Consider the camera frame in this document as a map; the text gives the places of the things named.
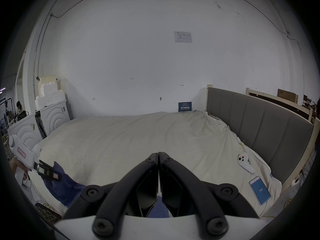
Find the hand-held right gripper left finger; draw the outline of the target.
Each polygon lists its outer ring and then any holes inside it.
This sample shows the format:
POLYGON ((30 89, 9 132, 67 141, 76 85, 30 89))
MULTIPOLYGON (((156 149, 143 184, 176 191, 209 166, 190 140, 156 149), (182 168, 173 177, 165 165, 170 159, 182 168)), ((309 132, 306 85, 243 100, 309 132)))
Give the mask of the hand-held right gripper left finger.
POLYGON ((157 202, 158 156, 151 154, 118 182, 83 188, 63 221, 95 216, 90 228, 97 238, 119 238, 125 215, 147 217, 157 202))

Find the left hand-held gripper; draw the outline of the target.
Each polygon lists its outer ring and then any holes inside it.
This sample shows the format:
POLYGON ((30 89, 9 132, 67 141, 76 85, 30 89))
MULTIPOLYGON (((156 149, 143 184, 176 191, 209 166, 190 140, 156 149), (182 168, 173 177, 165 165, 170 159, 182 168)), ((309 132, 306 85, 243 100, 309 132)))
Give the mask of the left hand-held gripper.
MULTIPOLYGON (((39 160, 41 147, 36 144, 33 148, 29 148, 17 135, 11 135, 9 137, 9 147, 13 154, 31 171, 35 171, 38 175, 47 181, 61 181, 62 176, 58 171, 47 163, 39 160)), ((17 168, 15 173, 15 179, 20 187, 26 187, 23 180, 24 171, 21 168, 17 168)))

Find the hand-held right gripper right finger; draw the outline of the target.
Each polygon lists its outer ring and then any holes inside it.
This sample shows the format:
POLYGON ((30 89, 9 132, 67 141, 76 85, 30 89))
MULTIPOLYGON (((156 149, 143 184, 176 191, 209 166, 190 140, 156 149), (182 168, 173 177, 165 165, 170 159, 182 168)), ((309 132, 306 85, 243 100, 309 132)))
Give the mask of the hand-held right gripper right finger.
POLYGON ((229 229, 226 215, 258 219, 236 186, 201 181, 165 152, 159 152, 159 181, 162 202, 172 216, 194 214, 201 238, 225 236, 229 229))

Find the person's left hand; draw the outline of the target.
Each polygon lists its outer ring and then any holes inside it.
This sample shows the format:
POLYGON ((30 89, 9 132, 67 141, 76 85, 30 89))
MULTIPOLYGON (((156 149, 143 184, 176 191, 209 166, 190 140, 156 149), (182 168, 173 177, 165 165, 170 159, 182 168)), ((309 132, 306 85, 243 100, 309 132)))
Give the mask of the person's left hand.
POLYGON ((28 172, 31 170, 28 167, 26 167, 21 161, 19 161, 16 157, 12 158, 9 161, 9 165, 14 176, 17 168, 20 168, 24 171, 23 180, 25 181, 28 178, 28 172))

